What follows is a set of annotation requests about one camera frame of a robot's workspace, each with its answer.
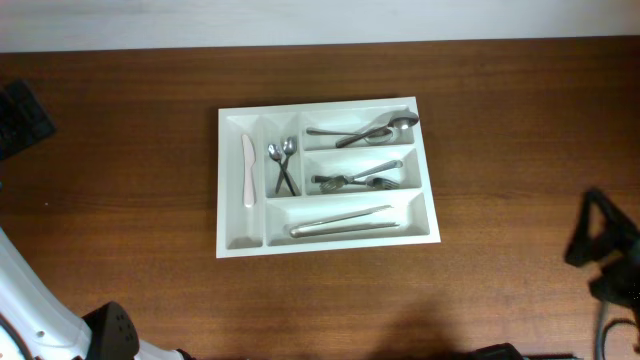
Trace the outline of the pink plastic knife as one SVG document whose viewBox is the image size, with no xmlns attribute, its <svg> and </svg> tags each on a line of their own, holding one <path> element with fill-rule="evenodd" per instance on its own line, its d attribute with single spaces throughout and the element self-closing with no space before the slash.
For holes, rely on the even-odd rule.
<svg viewBox="0 0 640 360">
<path fill-rule="evenodd" d="M 253 180 L 253 166 L 256 161 L 256 155 L 252 140 L 248 134 L 243 134 L 241 141 L 244 157 L 243 203 L 245 207 L 252 207 L 256 203 Z"/>
</svg>

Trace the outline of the small steel teaspoon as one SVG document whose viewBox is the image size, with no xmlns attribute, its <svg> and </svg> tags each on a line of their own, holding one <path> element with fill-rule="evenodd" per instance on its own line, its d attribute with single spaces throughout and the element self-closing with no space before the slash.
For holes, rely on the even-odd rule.
<svg viewBox="0 0 640 360">
<path fill-rule="evenodd" d="M 282 143 L 282 150 L 284 152 L 284 163 L 283 166 L 285 169 L 288 169 L 288 165 L 289 165 L 289 161 L 291 159 L 291 157 L 297 152 L 298 150 L 298 140 L 296 136 L 289 136 L 287 137 L 284 142 Z M 282 182 L 284 181 L 284 175 L 280 174 L 277 184 L 276 184 L 276 192 L 280 191 L 280 188 L 282 186 Z"/>
<path fill-rule="evenodd" d="M 285 183 L 293 196 L 299 196 L 299 190 L 294 185 L 290 173 L 284 166 L 285 153 L 283 148 L 278 144 L 269 144 L 267 146 L 269 157 L 279 166 L 279 176 L 276 181 L 276 191 L 279 191 L 282 183 Z"/>
</svg>

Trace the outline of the steel kitchen tongs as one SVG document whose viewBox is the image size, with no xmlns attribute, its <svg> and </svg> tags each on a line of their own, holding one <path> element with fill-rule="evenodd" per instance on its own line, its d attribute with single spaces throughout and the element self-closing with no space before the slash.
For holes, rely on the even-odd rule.
<svg viewBox="0 0 640 360">
<path fill-rule="evenodd" d="M 288 225 L 286 231 L 291 238 L 306 238 L 374 229 L 395 228 L 400 224 L 395 221 L 360 221 L 379 212 L 392 209 L 391 205 L 375 206 L 362 210 L 333 215 L 307 222 Z"/>
</svg>

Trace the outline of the steel fork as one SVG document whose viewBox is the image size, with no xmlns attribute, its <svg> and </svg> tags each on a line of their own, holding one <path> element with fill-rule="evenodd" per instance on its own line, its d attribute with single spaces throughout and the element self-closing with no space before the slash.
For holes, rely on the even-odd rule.
<svg viewBox="0 0 640 360">
<path fill-rule="evenodd" d="M 384 164 L 370 168 L 368 170 L 365 170 L 355 175 L 351 175 L 351 176 L 339 175 L 339 176 L 330 178 L 329 180 L 322 182 L 319 188 L 322 193 L 330 193 L 344 187 L 345 185 L 353 183 L 357 178 L 366 177 L 369 175 L 373 175 L 379 172 L 383 172 L 383 171 L 387 171 L 395 168 L 401 168 L 402 166 L 403 166 L 403 162 L 401 160 L 388 161 Z"/>
<path fill-rule="evenodd" d="M 311 177 L 312 183 L 326 184 L 332 180 L 332 177 L 314 175 Z M 353 185 L 366 186 L 376 190 L 393 190 L 398 189 L 399 184 L 389 179 L 375 177 L 365 181 L 354 181 Z"/>
</svg>

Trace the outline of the steel tablespoon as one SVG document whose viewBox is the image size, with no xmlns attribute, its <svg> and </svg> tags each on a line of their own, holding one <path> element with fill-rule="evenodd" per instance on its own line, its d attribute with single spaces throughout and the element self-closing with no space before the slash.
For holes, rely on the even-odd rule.
<svg viewBox="0 0 640 360">
<path fill-rule="evenodd" d="M 416 125 L 419 122 L 419 120 L 420 120 L 419 116 L 414 112 L 411 112 L 411 111 L 397 112 L 395 115 L 393 115 L 390 118 L 389 122 L 386 125 L 377 127 L 377 128 L 372 128 L 362 134 L 354 135 L 349 138 L 339 140 L 335 143 L 335 147 L 336 148 L 346 147 L 347 145 L 350 145 L 354 142 L 357 142 L 361 139 L 364 139 L 372 134 L 375 134 L 383 130 L 388 130 L 388 129 L 406 130 Z"/>
<path fill-rule="evenodd" d="M 321 136 L 321 135 L 356 136 L 356 133 L 354 132 L 329 131 L 329 130 L 322 130 L 322 129 L 313 128 L 313 127 L 308 127 L 305 130 L 305 132 L 308 135 L 313 135 L 313 136 Z M 370 145 L 379 145 L 379 144 L 383 144 L 390 141 L 393 138 L 393 136 L 394 134 L 390 129 L 383 129 L 381 131 L 378 131 L 372 135 L 365 137 L 364 141 Z"/>
</svg>

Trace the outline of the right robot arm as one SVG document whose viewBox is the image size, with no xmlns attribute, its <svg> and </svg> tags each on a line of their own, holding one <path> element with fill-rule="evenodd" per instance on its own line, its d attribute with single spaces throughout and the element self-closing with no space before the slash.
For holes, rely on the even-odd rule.
<svg viewBox="0 0 640 360">
<path fill-rule="evenodd" d="M 612 328 L 639 326 L 639 227 L 602 190 L 590 188 L 582 195 L 564 262 L 576 268 L 600 265 L 601 274 L 588 287 L 599 301 L 593 357 L 604 359 Z"/>
</svg>

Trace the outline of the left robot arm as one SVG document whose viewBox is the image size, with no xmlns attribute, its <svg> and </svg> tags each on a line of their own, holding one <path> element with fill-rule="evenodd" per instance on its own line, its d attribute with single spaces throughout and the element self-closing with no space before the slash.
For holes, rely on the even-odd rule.
<svg viewBox="0 0 640 360">
<path fill-rule="evenodd" d="M 1 159 L 43 141 L 56 126 L 28 83 L 1 86 Z M 80 317 L 44 285 L 9 237 L 1 234 L 1 357 L 3 359 L 184 360 L 139 338 L 124 308 L 108 302 Z"/>
</svg>

